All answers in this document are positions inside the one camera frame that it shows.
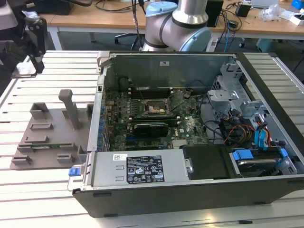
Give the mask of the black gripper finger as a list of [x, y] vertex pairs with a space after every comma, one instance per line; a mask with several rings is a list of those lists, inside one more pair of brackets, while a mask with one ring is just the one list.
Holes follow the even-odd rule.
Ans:
[[44, 18], [25, 18], [29, 29], [27, 33], [26, 52], [38, 74], [42, 73], [44, 64], [42, 58], [48, 48], [47, 21]]

